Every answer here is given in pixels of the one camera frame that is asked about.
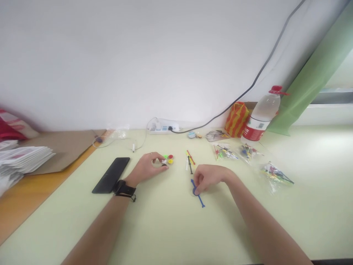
smartwatch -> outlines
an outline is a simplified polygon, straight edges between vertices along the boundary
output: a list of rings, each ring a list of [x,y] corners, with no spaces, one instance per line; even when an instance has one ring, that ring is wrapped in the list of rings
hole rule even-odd
[[[133,202],[136,200],[135,193],[136,188],[126,185],[125,180],[119,180],[113,187],[113,192],[115,196],[122,196],[131,198]]]

brown cardboard sheet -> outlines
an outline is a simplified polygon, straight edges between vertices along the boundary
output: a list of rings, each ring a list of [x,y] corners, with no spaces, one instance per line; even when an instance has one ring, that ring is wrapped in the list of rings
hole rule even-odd
[[[95,130],[95,133],[103,135],[105,131]],[[20,147],[47,146],[56,153],[40,168],[28,175],[46,174],[64,170],[91,146],[95,138],[95,133],[92,130],[41,132],[38,137],[21,142],[19,144]]]

red bottle cap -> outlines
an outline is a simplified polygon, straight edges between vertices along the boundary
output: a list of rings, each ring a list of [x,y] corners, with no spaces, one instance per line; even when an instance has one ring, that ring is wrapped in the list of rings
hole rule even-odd
[[[288,93],[281,92],[281,89],[282,86],[273,86],[269,92],[272,94],[290,95]]]

phone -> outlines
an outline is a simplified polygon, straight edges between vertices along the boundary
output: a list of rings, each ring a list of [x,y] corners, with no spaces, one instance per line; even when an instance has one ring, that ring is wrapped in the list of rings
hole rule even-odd
[[[130,158],[115,158],[103,177],[97,183],[92,193],[111,193],[115,183],[120,179]]]

light green table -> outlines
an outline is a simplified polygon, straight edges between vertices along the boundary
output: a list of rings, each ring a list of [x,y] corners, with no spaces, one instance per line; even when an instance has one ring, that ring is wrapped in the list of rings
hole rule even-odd
[[[0,264],[60,264],[111,195],[91,191],[115,157],[129,156],[126,177],[144,153],[173,154],[174,164],[139,185],[110,264],[253,264],[259,259],[224,183],[192,195],[186,149],[196,164],[236,172],[248,189],[311,259],[353,258],[353,127],[294,127],[292,136],[265,133],[257,146],[294,182],[275,195],[244,162],[217,162],[206,139],[148,135],[132,153],[130,140],[96,150],[0,246]],[[143,130],[129,137],[143,141]],[[226,140],[232,146],[238,139]]]

